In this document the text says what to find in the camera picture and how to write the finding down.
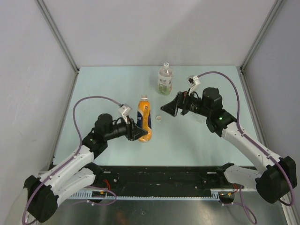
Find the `orange milk tea bottle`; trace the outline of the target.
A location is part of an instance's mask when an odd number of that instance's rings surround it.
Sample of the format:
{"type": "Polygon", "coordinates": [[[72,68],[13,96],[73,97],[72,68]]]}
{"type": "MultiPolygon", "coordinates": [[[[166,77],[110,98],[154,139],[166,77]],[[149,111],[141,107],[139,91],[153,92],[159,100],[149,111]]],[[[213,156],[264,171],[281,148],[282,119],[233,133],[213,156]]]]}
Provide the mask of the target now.
{"type": "Polygon", "coordinates": [[[139,138],[141,142],[148,142],[152,137],[151,106],[147,95],[142,95],[137,108],[137,125],[148,133],[139,138]]]}

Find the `clear plastic bottle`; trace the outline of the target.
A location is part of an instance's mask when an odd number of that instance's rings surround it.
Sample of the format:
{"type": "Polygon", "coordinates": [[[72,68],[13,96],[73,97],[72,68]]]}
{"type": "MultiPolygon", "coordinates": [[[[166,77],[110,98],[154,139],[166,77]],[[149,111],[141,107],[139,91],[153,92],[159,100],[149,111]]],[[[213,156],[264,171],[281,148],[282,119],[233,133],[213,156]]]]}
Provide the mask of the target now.
{"type": "Polygon", "coordinates": [[[206,121],[206,119],[207,119],[206,116],[202,116],[202,115],[199,115],[199,114],[197,114],[195,116],[195,118],[196,118],[196,121],[199,122],[199,123],[204,123],[206,121]]]}

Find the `green label tea bottle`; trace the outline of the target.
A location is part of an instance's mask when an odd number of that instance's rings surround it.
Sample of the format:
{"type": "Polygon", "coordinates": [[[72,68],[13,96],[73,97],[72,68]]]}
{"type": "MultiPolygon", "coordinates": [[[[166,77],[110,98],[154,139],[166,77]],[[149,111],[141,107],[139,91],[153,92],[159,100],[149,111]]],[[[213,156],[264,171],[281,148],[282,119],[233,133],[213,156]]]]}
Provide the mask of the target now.
{"type": "Polygon", "coordinates": [[[169,95],[173,86],[173,69],[165,62],[158,72],[158,92],[169,95]]]}

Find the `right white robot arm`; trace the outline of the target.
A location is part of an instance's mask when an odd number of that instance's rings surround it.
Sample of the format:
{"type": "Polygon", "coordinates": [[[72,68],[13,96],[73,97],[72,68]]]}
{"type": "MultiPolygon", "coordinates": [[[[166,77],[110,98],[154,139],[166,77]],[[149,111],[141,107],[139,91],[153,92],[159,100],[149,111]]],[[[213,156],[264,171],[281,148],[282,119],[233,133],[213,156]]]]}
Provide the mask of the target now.
{"type": "Polygon", "coordinates": [[[217,88],[206,88],[202,97],[188,91],[178,92],[174,100],[161,106],[161,110],[175,117],[193,112],[206,117],[210,132],[222,137],[246,156],[256,170],[227,163],[219,169],[216,182],[221,188],[232,183],[257,190],[268,203],[275,203],[297,186],[296,163],[290,157],[281,157],[260,142],[252,139],[239,125],[238,120],[223,109],[222,96],[217,88]]]}

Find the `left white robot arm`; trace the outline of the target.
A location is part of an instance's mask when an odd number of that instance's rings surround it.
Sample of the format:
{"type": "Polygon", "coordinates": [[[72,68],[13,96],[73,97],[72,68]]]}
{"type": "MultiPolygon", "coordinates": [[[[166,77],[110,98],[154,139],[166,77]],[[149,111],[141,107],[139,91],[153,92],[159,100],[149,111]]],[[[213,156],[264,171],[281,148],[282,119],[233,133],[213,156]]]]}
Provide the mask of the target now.
{"type": "Polygon", "coordinates": [[[77,191],[103,184],[103,175],[93,171],[93,161],[108,147],[109,140],[125,136],[135,141],[147,133],[131,118],[117,122],[110,114],[99,115],[77,151],[41,176],[32,175],[25,180],[23,187],[28,191],[25,212],[40,223],[47,221],[77,191]]]}

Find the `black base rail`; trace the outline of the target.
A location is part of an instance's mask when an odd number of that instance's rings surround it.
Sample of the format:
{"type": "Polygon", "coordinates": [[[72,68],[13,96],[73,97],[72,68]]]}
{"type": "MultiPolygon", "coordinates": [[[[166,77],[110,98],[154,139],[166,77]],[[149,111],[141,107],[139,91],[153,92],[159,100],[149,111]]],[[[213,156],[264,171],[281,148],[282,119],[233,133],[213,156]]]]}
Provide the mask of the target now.
{"type": "Polygon", "coordinates": [[[103,166],[89,163],[92,186],[116,195],[206,196],[209,189],[232,189],[221,166],[103,166]]]}

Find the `right aluminium corner post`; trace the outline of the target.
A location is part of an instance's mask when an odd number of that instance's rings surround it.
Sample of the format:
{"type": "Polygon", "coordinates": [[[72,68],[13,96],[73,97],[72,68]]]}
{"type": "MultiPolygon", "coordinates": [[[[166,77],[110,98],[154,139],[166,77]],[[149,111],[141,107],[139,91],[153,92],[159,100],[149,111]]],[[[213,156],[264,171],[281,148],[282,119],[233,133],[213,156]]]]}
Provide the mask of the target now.
{"type": "Polygon", "coordinates": [[[266,36],[267,32],[271,28],[272,24],[274,23],[278,13],[280,12],[285,2],[286,2],[285,0],[276,0],[272,5],[271,10],[267,14],[266,19],[264,20],[261,28],[259,29],[258,34],[254,39],[254,42],[252,43],[242,64],[240,65],[241,72],[244,73],[244,71],[246,70],[249,62],[251,61],[252,57],[255,55],[255,52],[258,50],[260,44],[262,43],[264,37],[266,36]]]}

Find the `aluminium corner post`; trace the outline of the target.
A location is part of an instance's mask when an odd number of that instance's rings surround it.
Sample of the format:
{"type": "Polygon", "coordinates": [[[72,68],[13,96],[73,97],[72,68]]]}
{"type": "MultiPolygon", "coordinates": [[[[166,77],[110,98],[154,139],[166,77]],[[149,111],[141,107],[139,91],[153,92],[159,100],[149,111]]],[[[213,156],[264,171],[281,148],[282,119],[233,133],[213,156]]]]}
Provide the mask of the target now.
{"type": "Polygon", "coordinates": [[[35,0],[35,3],[37,7],[39,8],[42,16],[44,17],[44,20],[48,24],[50,31],[52,32],[54,38],[56,39],[59,47],[61,48],[63,54],[67,58],[67,61],[69,62],[71,68],[77,72],[79,70],[79,67],[77,66],[74,57],[72,56],[54,18],[51,15],[50,10],[48,9],[46,3],[44,0],[35,0]]]}
{"type": "Polygon", "coordinates": [[[252,43],[242,64],[240,65],[241,72],[244,73],[244,71],[246,70],[249,62],[251,61],[252,57],[255,55],[255,52],[258,50],[260,44],[262,43],[264,37],[266,36],[267,32],[271,28],[272,24],[274,23],[278,13],[280,12],[285,2],[286,2],[285,0],[276,0],[272,5],[271,10],[267,14],[266,19],[264,20],[261,28],[259,29],[258,34],[254,39],[254,42],[252,43]]]}

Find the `left aluminium corner post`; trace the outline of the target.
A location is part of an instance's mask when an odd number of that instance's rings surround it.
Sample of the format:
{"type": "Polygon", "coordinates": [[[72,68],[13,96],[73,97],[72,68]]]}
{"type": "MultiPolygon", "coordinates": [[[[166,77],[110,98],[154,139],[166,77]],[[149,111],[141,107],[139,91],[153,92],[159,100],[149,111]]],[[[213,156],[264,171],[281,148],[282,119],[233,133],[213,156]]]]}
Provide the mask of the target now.
{"type": "Polygon", "coordinates": [[[44,17],[44,20],[48,24],[50,31],[52,32],[54,38],[56,39],[59,47],[61,48],[63,54],[67,58],[67,61],[69,62],[71,68],[77,72],[79,70],[79,67],[77,66],[74,57],[72,56],[54,18],[51,15],[50,10],[48,9],[46,3],[44,0],[35,0],[35,3],[37,7],[39,8],[42,16],[44,17]]]}

